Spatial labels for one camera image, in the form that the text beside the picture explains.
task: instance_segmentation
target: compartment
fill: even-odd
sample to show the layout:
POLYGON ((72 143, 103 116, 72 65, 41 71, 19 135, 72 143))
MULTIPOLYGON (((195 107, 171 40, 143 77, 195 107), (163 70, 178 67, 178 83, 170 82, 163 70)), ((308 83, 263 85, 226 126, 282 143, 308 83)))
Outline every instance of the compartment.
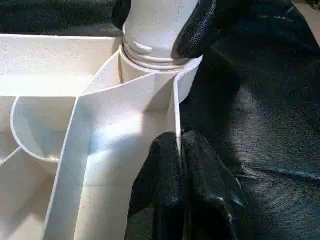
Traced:
POLYGON ((15 99, 0 96, 0 164, 18 148, 10 129, 10 113, 15 99))
POLYGON ((158 135, 173 131, 179 142, 179 101, 200 62, 175 81, 150 73, 77 99, 43 239, 124 239, 133 182, 158 135))
POLYGON ((122 47, 101 67, 84 94, 92 94, 129 82, 149 74, 146 69, 133 66, 122 47))
POLYGON ((12 108, 11 129, 16 142, 53 175, 74 103, 74 97, 17 97, 12 108))
POLYGON ((21 148, 0 163, 0 239, 41 239, 52 188, 51 175, 21 148))
POLYGON ((0 96, 80 95, 121 37, 0 35, 0 96))

